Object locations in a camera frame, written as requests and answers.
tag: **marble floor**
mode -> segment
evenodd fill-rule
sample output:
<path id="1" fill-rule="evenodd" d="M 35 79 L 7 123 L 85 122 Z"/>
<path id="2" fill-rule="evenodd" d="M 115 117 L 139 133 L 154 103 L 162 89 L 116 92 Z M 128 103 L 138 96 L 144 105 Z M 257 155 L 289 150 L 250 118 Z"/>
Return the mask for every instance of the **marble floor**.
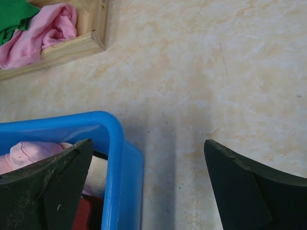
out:
<path id="1" fill-rule="evenodd" d="M 106 110 L 145 156 L 144 230 L 221 230 L 205 139 L 307 177 L 305 0 L 112 0 L 107 51 L 0 82 L 0 121 Z"/>

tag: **green shirt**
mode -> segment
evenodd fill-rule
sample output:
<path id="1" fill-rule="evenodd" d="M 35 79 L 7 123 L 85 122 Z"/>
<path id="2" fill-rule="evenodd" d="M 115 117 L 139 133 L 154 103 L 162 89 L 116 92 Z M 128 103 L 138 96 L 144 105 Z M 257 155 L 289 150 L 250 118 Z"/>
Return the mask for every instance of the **green shirt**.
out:
<path id="1" fill-rule="evenodd" d="M 25 0 L 0 0 L 0 46 L 8 42 L 16 29 L 27 30 L 39 8 Z"/>

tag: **wooden tray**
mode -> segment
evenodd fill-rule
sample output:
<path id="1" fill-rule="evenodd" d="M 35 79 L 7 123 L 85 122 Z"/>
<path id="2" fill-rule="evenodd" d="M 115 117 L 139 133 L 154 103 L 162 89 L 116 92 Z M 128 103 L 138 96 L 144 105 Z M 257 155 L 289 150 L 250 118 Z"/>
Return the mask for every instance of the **wooden tray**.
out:
<path id="1" fill-rule="evenodd" d="M 77 11 L 77 37 L 42 50 L 41 61 L 17 69 L 1 70 L 0 80 L 64 64 L 105 50 L 109 0 L 28 0 L 43 7 L 68 2 Z"/>

